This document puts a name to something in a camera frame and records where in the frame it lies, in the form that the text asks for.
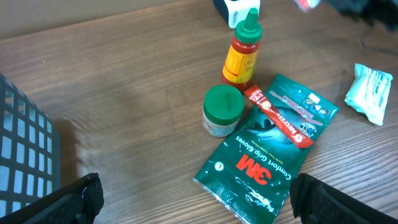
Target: tissue packet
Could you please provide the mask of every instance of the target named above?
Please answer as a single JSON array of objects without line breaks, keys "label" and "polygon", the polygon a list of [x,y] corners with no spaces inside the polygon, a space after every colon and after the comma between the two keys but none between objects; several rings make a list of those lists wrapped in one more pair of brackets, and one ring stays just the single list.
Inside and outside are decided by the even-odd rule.
[{"label": "tissue packet", "polygon": [[[292,126],[315,141],[338,108],[277,75],[264,95]],[[205,162],[194,181],[244,223],[273,223],[310,148],[296,145],[257,105]]]},{"label": "tissue packet", "polygon": [[345,102],[357,112],[365,114],[370,122],[383,125],[391,81],[391,74],[356,63],[355,80]]}]

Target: wooden table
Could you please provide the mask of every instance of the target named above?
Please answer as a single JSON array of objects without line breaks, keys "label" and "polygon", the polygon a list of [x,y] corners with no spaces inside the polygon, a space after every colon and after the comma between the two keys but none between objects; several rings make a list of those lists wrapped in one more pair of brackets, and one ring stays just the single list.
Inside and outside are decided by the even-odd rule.
[{"label": "wooden table", "polygon": [[[344,102],[359,62],[398,74],[398,47],[327,4],[304,14],[291,0],[262,2],[254,81],[277,72],[340,107],[302,167],[398,218],[398,87],[384,125]],[[98,172],[105,205],[96,223],[239,223],[192,178],[222,142],[201,125],[205,93],[220,82],[231,31],[211,1],[175,1],[0,42],[0,71],[55,121],[62,184]],[[277,223],[294,219],[288,199]]]}]

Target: red sauce bottle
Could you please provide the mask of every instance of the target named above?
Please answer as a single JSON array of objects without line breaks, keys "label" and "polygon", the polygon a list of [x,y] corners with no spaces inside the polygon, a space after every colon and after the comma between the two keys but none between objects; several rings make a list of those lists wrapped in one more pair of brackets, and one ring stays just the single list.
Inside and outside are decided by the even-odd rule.
[{"label": "red sauce bottle", "polygon": [[240,91],[249,88],[256,64],[262,34],[257,19],[258,10],[252,8],[246,19],[237,24],[221,74],[222,83]]}]

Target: green jar lid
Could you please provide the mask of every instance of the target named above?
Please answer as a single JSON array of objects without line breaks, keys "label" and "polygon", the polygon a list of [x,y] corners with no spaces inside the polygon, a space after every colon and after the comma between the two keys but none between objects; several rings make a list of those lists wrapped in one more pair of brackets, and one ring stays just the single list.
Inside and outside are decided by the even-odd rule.
[{"label": "green jar lid", "polygon": [[206,93],[203,112],[211,122],[226,126],[242,116],[243,108],[243,95],[237,88],[217,85]]},{"label": "green jar lid", "polygon": [[254,44],[261,39],[262,28],[257,21],[258,13],[256,8],[251,8],[246,19],[236,25],[235,37],[239,41],[245,44]]}]

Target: gray basket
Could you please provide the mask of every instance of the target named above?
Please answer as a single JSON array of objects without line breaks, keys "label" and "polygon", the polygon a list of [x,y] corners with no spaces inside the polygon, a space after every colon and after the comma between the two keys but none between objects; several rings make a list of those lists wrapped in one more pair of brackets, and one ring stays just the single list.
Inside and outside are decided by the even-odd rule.
[{"label": "gray basket", "polygon": [[0,73],[0,218],[60,188],[52,122]]}]

